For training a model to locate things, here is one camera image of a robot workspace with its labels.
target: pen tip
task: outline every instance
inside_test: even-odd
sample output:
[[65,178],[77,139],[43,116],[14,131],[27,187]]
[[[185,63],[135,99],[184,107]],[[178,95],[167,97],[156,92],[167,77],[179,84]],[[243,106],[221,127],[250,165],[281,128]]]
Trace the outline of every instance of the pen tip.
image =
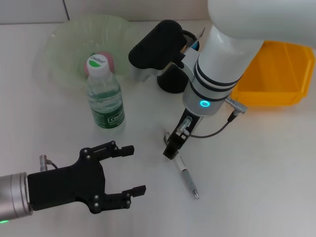
[[199,199],[198,192],[195,189],[193,190],[193,194],[194,196],[196,196],[197,199]]

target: table surface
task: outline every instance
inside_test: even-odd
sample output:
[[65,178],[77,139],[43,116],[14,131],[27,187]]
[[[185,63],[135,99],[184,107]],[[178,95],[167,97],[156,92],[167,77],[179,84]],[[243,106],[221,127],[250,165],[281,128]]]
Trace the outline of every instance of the table surface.
[[[180,22],[198,33],[208,21]],[[138,23],[146,35],[156,22]],[[36,211],[0,226],[3,237],[314,237],[316,236],[316,80],[300,104],[250,108],[223,132],[189,139],[181,154],[200,194],[194,200],[174,161],[162,155],[164,129],[184,110],[181,94],[155,79],[121,82],[126,126],[103,131],[84,93],[50,84],[39,55],[58,24],[0,26],[0,174],[39,172],[39,155],[59,167],[83,147],[110,140],[134,145],[130,157],[102,161],[106,193],[146,185],[129,210],[93,215],[78,202]],[[218,130],[232,109],[203,119],[196,134]]]

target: clear plastic bowl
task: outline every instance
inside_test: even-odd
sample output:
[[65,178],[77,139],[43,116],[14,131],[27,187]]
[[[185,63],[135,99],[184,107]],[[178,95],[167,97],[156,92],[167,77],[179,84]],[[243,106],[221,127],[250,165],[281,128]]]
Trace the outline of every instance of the clear plastic bowl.
[[115,74],[126,77],[130,69],[128,53],[139,40],[133,23],[116,16],[89,15],[58,27],[48,38],[44,55],[58,83],[79,87],[87,80],[85,62],[99,51],[111,53]]

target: bottle label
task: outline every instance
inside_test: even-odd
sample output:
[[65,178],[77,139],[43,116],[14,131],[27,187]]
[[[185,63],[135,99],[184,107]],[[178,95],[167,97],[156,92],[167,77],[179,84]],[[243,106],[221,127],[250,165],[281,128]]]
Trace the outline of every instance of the bottle label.
[[123,103],[110,113],[100,113],[93,109],[91,110],[95,123],[102,128],[115,128],[119,126],[125,118]]

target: orange plastic tray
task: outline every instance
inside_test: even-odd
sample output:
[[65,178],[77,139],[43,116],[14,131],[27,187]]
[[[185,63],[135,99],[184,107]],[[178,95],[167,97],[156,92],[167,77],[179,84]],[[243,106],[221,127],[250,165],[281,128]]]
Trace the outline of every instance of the orange plastic tray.
[[266,41],[231,97],[248,106],[286,106],[307,95],[315,57],[312,49]]

